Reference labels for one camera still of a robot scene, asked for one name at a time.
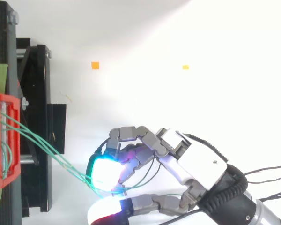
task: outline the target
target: metal rod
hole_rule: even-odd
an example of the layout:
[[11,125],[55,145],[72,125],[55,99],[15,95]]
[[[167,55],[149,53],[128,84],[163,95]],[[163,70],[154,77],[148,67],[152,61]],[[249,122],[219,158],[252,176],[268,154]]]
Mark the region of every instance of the metal rod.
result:
[[21,155],[21,164],[34,164],[32,155]]
[[17,49],[17,59],[23,59],[26,49]]

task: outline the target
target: wire bundle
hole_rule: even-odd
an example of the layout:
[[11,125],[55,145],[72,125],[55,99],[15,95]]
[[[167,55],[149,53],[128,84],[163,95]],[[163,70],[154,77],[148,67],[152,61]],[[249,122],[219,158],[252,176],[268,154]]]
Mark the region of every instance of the wire bundle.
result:
[[[258,173],[258,172],[261,172],[261,171],[265,171],[265,170],[273,170],[273,169],[280,169],[281,168],[281,165],[280,166],[273,166],[273,167],[266,167],[266,168],[261,168],[261,169],[257,169],[257,170],[253,170],[253,171],[250,171],[250,172],[246,172],[244,175],[247,176],[247,175],[250,175],[250,174],[253,174],[253,173]],[[267,182],[274,182],[274,181],[278,181],[278,180],[281,180],[281,177],[280,178],[277,178],[277,179],[274,179],[274,180],[265,180],[265,181],[261,181],[261,182],[248,182],[250,184],[263,184],[263,183],[267,183]],[[259,200],[262,201],[262,202],[265,202],[265,201],[268,201],[268,200],[275,200],[275,199],[280,199],[281,198],[281,192],[279,193],[276,193],[274,195],[271,195],[267,198],[260,198]]]
[[5,179],[7,177],[7,172],[9,171],[9,168],[11,166],[11,163],[13,161],[13,154],[11,152],[11,149],[9,147],[9,145],[5,142],[1,142],[1,149],[4,155],[4,170],[3,170],[3,179]]
[[[94,190],[94,192],[99,195],[100,197],[102,197],[98,191],[104,191],[101,189],[96,188],[95,186],[93,186],[92,184],[90,184],[87,181],[88,179],[91,179],[91,177],[87,176],[86,174],[78,171],[69,161],[67,161],[54,147],[52,147],[44,138],[38,136],[37,134],[33,133],[32,131],[30,131],[27,127],[25,127],[23,124],[19,123],[18,121],[16,121],[15,119],[13,119],[12,117],[9,117],[8,115],[4,114],[1,112],[1,114],[3,116],[5,116],[7,119],[12,120],[13,122],[17,123],[18,125],[20,125],[20,127],[22,128],[15,128],[3,121],[1,121],[1,124],[5,125],[7,128],[3,129],[2,131],[9,131],[9,130],[14,130],[18,133],[20,133],[22,136],[26,137],[27,139],[29,139],[30,141],[32,141],[35,145],[37,145],[40,149],[42,149],[44,152],[46,152],[50,157],[52,157],[53,159],[55,159],[62,167],[64,167],[70,174],[72,174],[74,177],[76,177],[77,179],[79,179],[80,181],[82,181],[83,183],[87,184],[88,187],[90,187],[92,190]],[[10,147],[6,144],[6,143],[2,143],[3,145],[5,145],[7,147],[7,149],[10,151]],[[11,156],[11,151],[10,151],[10,163],[7,163],[7,154],[6,151],[3,150],[3,153],[5,154],[5,159],[6,159],[6,165],[10,165],[11,164],[11,160],[12,160],[12,156]],[[150,168],[148,169],[147,173],[145,174],[145,176],[134,186],[132,187],[114,187],[115,191],[104,191],[104,192],[108,192],[108,193],[113,193],[113,194],[120,194],[123,193],[127,190],[130,189],[134,189],[134,188],[139,188],[142,187],[146,184],[148,184],[159,172],[161,164],[158,167],[157,172],[152,176],[152,178],[150,178],[147,182],[140,184],[141,182],[144,181],[144,179],[146,178],[146,176],[148,175],[150,169],[152,168],[154,163],[154,160],[152,160],[152,164],[150,166]]]

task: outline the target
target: robotic hand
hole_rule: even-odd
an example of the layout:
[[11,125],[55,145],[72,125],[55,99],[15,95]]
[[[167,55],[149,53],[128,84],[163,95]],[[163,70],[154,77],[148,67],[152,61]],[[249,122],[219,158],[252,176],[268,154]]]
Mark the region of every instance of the robotic hand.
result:
[[[120,142],[137,138],[143,144],[128,145],[121,150]],[[124,187],[123,183],[135,170],[156,158],[186,190],[181,199],[167,195],[140,195],[114,200],[112,207],[116,211],[96,215],[92,220],[92,210],[98,209],[95,204],[88,213],[89,225],[128,225],[129,217],[154,210],[178,216],[163,224],[174,225],[180,218],[195,212],[191,211],[195,206],[218,225],[281,225],[277,216],[246,191],[248,182],[243,173],[227,164],[228,160],[215,147],[193,135],[164,128],[154,134],[146,127],[121,127],[110,132],[103,154],[98,150],[91,156],[87,174],[97,169],[94,166],[96,159],[104,157],[124,165],[118,177],[115,176],[118,187]],[[110,202],[102,206],[103,211],[108,208],[107,204]]]

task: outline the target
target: yellow sticker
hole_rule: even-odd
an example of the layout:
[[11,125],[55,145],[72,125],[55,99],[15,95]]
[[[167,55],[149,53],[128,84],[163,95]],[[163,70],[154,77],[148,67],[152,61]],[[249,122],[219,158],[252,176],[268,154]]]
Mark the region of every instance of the yellow sticker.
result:
[[183,65],[182,69],[189,69],[189,65]]

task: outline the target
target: white wall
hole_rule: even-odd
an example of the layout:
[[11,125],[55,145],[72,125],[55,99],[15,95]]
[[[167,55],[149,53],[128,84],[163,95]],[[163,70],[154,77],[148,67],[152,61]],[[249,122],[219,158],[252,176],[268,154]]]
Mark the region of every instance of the white wall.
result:
[[[112,128],[140,125],[207,139],[244,172],[281,165],[281,0],[9,3],[20,15],[17,36],[52,50],[51,100],[67,103],[66,158],[82,171]],[[91,70],[92,61],[100,62],[99,70]],[[183,64],[190,70],[182,70]],[[281,170],[249,180],[279,176]],[[129,194],[155,188],[181,189],[162,169]],[[281,181],[250,185],[249,191],[266,197],[281,191]],[[31,210],[24,225],[87,224],[97,197],[57,165],[53,194],[51,211]],[[281,200],[266,205],[281,218]],[[156,225],[169,218],[137,219]],[[214,224],[201,215],[189,220]],[[131,224],[143,223],[132,218]]]

